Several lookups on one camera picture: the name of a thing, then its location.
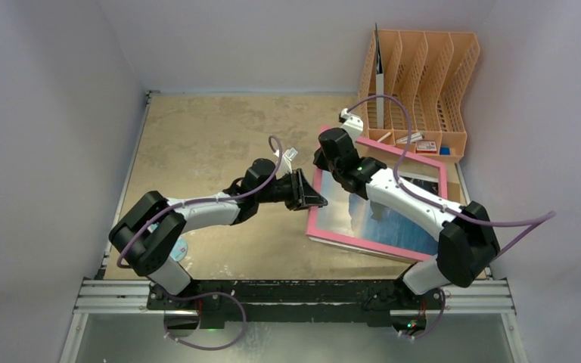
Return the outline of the pink wooden picture frame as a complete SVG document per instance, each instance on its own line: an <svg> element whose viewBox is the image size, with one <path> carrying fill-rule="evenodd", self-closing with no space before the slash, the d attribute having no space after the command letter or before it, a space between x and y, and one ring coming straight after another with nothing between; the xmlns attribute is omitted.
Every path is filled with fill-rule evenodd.
<svg viewBox="0 0 581 363"><path fill-rule="evenodd" d="M393 167L402 151L363 136L355 141L360 157L375 159ZM411 152L399 165L399 175L432 194L449 199L446 165ZM312 186L328 205L309 210L306 234L313 241L333 244L386 258L419 262L437 253L437 242L423 228L396 211L376 206L350 194L327 171L315 168Z"/></svg>

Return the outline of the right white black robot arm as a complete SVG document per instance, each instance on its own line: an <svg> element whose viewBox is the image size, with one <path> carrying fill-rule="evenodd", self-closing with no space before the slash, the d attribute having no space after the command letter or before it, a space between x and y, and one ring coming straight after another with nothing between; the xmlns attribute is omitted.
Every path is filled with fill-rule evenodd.
<svg viewBox="0 0 581 363"><path fill-rule="evenodd" d="M388 207L423 228L438 242L437 253L417 262L399 277L396 301L411 308L430 290L469 287L496 258L500 247L486 208L445 200L398 176L374 157L361 157L342 128L323 131L314 164L345 191Z"/></svg>

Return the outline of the blue landscape photo print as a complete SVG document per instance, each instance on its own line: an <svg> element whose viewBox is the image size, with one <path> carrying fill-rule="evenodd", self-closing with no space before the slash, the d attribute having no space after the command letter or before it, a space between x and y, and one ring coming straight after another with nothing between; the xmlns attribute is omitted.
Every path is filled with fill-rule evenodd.
<svg viewBox="0 0 581 363"><path fill-rule="evenodd" d="M346 192L329 172L317 170L313 186L328 205L309 210L310 240L407 262L437 253L437 241L422 227L386 206Z"/></svg>

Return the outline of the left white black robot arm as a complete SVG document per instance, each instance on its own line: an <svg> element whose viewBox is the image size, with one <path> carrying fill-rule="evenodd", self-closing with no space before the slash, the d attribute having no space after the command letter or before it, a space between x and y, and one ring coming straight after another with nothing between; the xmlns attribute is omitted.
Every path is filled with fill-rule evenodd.
<svg viewBox="0 0 581 363"><path fill-rule="evenodd" d="M327 206L328 201L306 180L301 169L275 176L275 163L257 159L244 176L211 197L169 200L158 191L147 192L118 223L108 240L139 277L147 277L166 291L176 309L195 299L189 273L171 257L179 236L215 225L238 225L254 216L262 203L283 203L290 211Z"/></svg>

